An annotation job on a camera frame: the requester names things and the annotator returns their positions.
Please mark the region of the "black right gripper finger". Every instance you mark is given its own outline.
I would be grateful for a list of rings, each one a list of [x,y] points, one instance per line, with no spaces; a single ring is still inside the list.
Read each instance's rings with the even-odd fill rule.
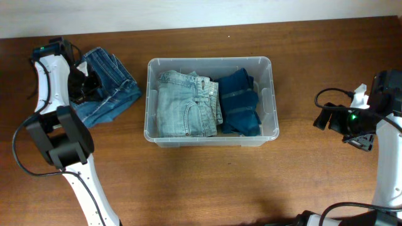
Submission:
[[[323,131],[326,128],[327,123],[331,118],[331,115],[332,115],[331,110],[322,109],[319,116],[315,119],[313,126]]]
[[[350,144],[351,146],[369,152],[372,150],[374,144],[374,134],[365,134],[361,136],[344,136],[343,143]]]

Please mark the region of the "dark blue jeans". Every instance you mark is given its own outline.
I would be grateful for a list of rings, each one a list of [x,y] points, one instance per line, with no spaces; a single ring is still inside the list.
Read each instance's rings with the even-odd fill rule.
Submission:
[[[70,105],[88,128],[113,121],[141,96],[137,81],[122,62],[105,49],[97,47],[84,55],[84,60],[99,76],[101,87],[95,96],[81,104]]]

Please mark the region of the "teal blue shirt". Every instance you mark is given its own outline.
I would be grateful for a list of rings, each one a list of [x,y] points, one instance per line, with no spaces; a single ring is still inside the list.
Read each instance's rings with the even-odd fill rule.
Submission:
[[[261,120],[256,112],[259,97],[254,91],[254,78],[245,68],[232,75],[218,78],[219,101],[223,116],[221,125],[224,134],[258,136]]]

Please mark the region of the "light blue jeans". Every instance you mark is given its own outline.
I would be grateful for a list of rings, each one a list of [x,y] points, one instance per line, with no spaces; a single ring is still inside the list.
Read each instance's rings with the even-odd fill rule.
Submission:
[[[158,134],[161,137],[210,137],[223,123],[219,84],[195,72],[163,72],[158,77]]]

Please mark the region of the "clear plastic storage bin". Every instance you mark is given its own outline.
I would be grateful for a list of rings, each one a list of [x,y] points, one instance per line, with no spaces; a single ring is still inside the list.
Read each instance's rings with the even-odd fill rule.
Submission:
[[[260,146],[280,134],[265,56],[154,58],[144,137],[162,148]]]

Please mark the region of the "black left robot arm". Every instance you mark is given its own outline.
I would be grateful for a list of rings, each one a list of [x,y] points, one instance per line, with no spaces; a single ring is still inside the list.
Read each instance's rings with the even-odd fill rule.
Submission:
[[[92,136],[70,105],[100,86],[86,63],[75,57],[78,51],[62,37],[33,50],[38,101],[23,125],[46,163],[68,181],[87,224],[120,225],[97,177]]]

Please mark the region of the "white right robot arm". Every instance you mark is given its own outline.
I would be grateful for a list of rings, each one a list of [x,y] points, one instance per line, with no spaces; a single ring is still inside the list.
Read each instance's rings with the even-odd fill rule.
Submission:
[[[313,125],[343,136],[343,143],[369,152],[378,145],[376,188],[371,203],[338,202],[322,213],[304,211],[293,225],[401,225],[401,71],[377,73],[372,85],[344,90],[350,106],[315,99],[321,113]]]

